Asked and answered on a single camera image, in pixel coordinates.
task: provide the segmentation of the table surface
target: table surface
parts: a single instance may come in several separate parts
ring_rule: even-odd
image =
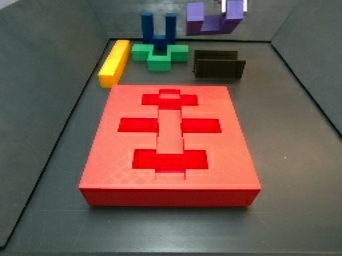
[[[264,186],[253,206],[87,205],[78,184],[109,97],[99,65],[3,253],[342,252],[341,137],[313,99],[269,43],[183,43],[189,63],[151,73],[130,61],[122,84],[228,85]],[[242,79],[195,79],[197,49],[238,50]]]

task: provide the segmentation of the gray wall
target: gray wall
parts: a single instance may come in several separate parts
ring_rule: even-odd
[[[85,0],[26,0],[0,10],[0,247],[106,44]]]
[[[273,45],[342,133],[342,1],[304,0]]]
[[[165,13],[178,14],[178,38],[272,41],[289,13],[301,0],[249,0],[249,12],[232,35],[186,36],[186,3],[195,0],[89,0],[111,38],[142,38],[141,12],[155,13],[155,29],[165,33]],[[203,0],[206,13],[219,13],[214,0]]]

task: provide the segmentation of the purple block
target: purple block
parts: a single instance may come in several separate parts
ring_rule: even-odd
[[[244,19],[244,0],[228,0],[226,14],[205,16],[205,3],[187,4],[187,35],[230,34]]]
[[[203,21],[205,20],[205,3],[189,3],[187,4],[187,21]]]

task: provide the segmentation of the yellow block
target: yellow block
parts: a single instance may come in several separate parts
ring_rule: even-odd
[[[118,40],[98,75],[102,88],[113,88],[113,86],[118,84],[130,57],[130,52],[130,41]]]

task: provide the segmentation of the shape sorter board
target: shape sorter board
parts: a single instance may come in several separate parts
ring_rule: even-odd
[[[261,184],[226,86],[115,86],[79,189],[93,206],[249,206]]]

